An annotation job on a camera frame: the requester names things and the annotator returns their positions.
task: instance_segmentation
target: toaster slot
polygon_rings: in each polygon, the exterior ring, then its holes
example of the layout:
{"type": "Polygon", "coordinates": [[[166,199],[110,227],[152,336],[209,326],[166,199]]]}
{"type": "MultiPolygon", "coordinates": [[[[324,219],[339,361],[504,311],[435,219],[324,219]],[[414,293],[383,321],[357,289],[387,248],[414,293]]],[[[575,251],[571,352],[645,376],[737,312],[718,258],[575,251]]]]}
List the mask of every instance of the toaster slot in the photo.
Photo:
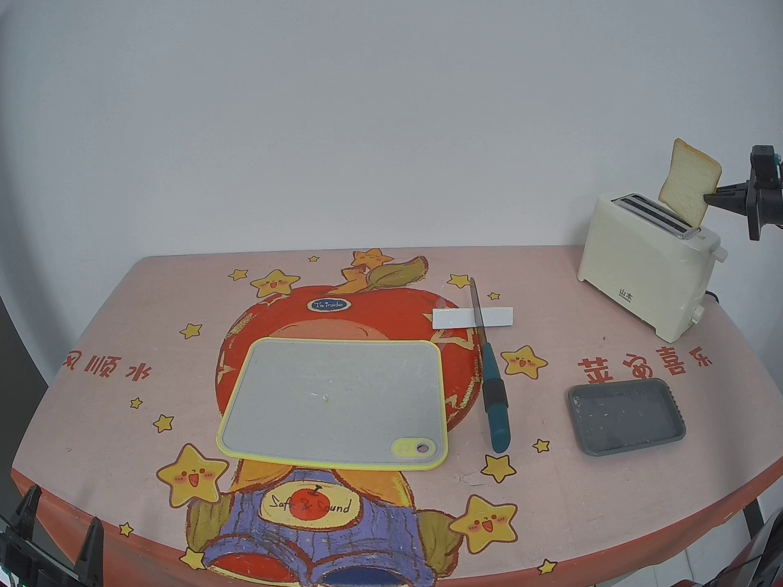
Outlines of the toaster slot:
{"type": "Polygon", "coordinates": [[[687,240],[699,232],[699,229],[689,226],[685,220],[682,220],[672,211],[665,209],[657,202],[653,202],[639,193],[631,193],[612,202],[682,240],[687,240]]]}

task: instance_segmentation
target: toaster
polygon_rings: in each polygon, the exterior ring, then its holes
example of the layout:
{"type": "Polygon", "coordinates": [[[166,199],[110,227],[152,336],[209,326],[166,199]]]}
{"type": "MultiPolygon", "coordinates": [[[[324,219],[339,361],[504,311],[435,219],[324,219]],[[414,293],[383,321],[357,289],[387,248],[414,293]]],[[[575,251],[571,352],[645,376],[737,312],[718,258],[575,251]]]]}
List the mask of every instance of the toaster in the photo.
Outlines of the toaster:
{"type": "Polygon", "coordinates": [[[668,342],[698,323],[720,237],[638,193],[598,198],[579,273],[668,342]]]}

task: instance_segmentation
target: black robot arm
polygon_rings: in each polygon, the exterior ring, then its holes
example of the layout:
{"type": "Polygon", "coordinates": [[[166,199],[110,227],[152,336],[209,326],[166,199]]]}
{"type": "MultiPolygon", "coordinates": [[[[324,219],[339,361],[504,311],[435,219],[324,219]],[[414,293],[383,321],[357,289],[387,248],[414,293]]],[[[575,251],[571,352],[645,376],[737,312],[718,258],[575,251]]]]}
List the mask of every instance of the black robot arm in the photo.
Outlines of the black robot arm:
{"type": "Polygon", "coordinates": [[[783,176],[781,157],[772,146],[753,146],[750,153],[750,179],[736,185],[718,187],[704,201],[712,207],[730,210],[748,218],[752,241],[761,237],[761,227],[775,224],[783,228],[783,176]]]}

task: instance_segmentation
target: cutting board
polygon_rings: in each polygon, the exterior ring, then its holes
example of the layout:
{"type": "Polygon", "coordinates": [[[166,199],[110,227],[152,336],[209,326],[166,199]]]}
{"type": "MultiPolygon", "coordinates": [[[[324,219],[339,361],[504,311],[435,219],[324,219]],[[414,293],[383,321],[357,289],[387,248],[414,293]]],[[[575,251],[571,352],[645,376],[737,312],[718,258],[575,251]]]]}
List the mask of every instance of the cutting board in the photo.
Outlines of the cutting board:
{"type": "Polygon", "coordinates": [[[224,454],[344,470],[445,460],[440,350],[429,341],[263,338],[218,431],[224,454]]]}

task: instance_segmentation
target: knife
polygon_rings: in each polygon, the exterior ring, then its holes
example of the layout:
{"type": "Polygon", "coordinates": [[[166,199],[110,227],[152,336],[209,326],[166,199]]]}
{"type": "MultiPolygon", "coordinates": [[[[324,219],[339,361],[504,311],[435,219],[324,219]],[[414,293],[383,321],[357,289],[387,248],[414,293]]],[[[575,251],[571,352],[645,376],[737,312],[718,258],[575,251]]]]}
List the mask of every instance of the knife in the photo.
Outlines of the knife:
{"type": "Polygon", "coordinates": [[[478,302],[476,282],[471,278],[471,299],[473,300],[473,315],[476,321],[476,333],[478,333],[479,357],[482,360],[482,374],[484,383],[484,411],[489,418],[489,436],[492,441],[492,450],[501,454],[511,444],[511,428],[508,426],[508,397],[506,385],[500,378],[500,370],[497,368],[495,353],[492,345],[487,341],[487,333],[484,330],[484,318],[482,318],[482,306],[478,302]]]}

